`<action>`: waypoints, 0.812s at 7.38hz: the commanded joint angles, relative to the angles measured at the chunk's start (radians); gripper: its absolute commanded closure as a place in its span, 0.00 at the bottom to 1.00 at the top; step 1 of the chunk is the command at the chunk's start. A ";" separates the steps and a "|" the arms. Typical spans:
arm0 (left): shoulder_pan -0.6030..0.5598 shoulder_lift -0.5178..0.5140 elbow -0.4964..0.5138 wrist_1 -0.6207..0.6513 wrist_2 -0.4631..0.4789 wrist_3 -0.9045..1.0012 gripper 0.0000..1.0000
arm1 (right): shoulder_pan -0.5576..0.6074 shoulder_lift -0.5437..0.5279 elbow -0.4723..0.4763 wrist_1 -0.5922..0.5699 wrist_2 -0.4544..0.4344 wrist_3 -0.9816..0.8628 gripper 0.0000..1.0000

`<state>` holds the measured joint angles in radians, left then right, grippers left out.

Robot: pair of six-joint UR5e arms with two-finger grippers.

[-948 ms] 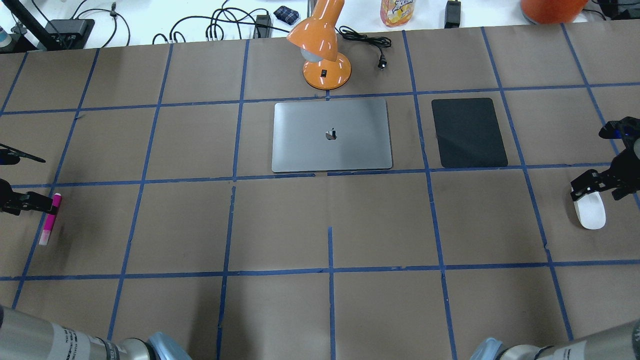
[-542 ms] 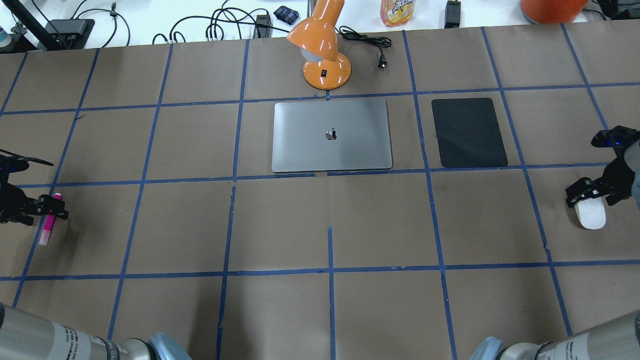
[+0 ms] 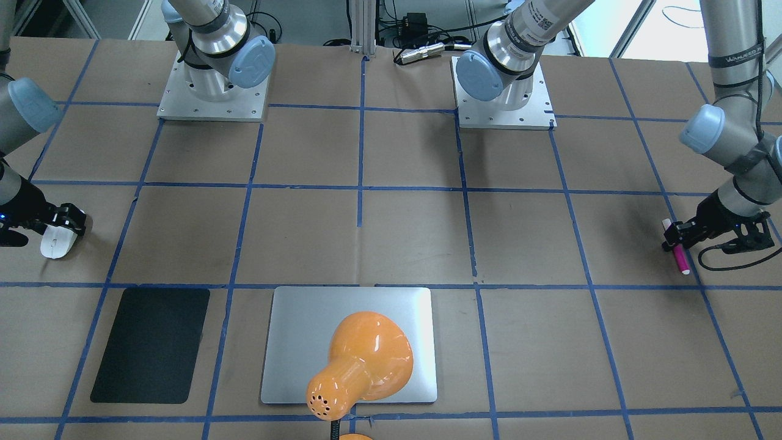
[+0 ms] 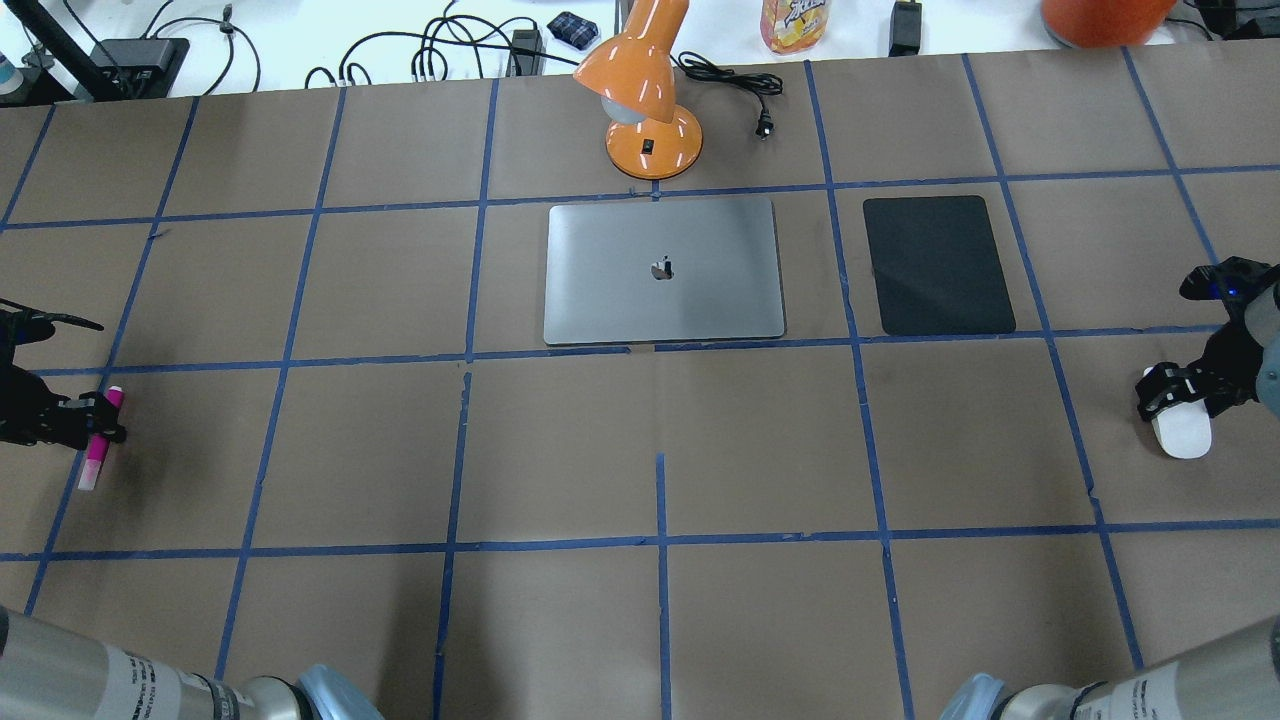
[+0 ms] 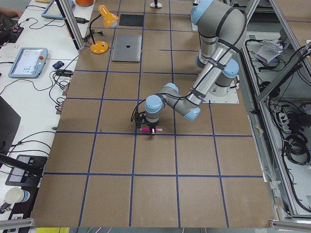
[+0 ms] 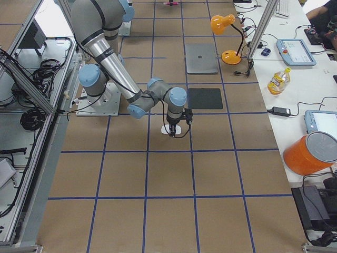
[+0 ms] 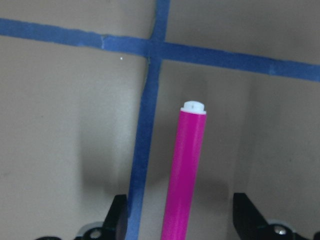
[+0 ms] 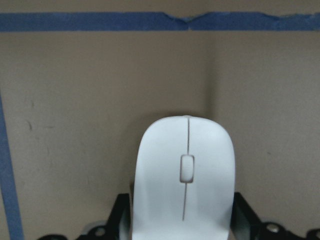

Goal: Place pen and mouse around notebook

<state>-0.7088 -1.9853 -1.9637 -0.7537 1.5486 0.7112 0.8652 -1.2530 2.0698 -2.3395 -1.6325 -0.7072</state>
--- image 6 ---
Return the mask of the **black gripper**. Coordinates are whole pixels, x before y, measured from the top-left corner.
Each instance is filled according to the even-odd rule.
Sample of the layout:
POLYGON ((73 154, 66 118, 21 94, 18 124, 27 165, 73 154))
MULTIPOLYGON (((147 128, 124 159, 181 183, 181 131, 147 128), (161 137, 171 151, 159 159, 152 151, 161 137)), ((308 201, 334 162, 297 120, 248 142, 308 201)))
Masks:
POLYGON ((169 123, 169 136, 175 137, 176 125, 185 120, 187 125, 191 125, 193 121, 193 112, 191 109, 183 108, 180 112, 174 113, 170 110, 167 111, 166 119, 169 123))

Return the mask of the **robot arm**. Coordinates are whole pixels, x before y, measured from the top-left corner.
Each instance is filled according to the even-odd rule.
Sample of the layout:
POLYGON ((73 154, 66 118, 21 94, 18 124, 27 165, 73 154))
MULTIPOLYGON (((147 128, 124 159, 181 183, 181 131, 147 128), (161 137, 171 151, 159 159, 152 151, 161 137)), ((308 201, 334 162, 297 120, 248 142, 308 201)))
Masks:
POLYGON ((165 129, 171 137, 176 136, 176 125, 186 120, 193 121, 192 110, 185 108, 186 91, 171 87, 159 78, 152 78, 147 89, 142 91, 124 67, 117 49, 118 30, 124 22, 134 17, 135 10, 128 1, 75 1, 71 9, 71 22, 75 38, 85 48, 95 64, 84 67, 79 75, 81 85, 91 97, 105 91, 106 73, 112 79, 129 105, 131 116, 140 119, 158 102, 167 104, 165 129))
POLYGON ((123 15, 123 22, 122 22, 121 27, 118 30, 118 35, 119 36, 130 36, 132 19, 135 15, 133 1, 124 0, 124 1, 120 1, 120 3, 122 4, 122 7, 125 10, 125 14, 123 15))

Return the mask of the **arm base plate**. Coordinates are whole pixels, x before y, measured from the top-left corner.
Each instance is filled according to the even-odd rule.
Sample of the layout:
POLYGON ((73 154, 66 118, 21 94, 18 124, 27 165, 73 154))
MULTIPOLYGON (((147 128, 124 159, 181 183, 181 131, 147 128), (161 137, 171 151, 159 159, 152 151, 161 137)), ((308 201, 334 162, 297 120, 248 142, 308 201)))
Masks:
POLYGON ((84 88, 82 96, 86 98, 79 101, 77 116, 118 116, 121 92, 113 82, 107 83, 105 93, 98 101, 98 97, 88 96, 84 88))
POLYGON ((123 22, 118 30, 118 35, 123 37, 129 37, 131 34, 131 25, 132 25, 131 21, 123 22))

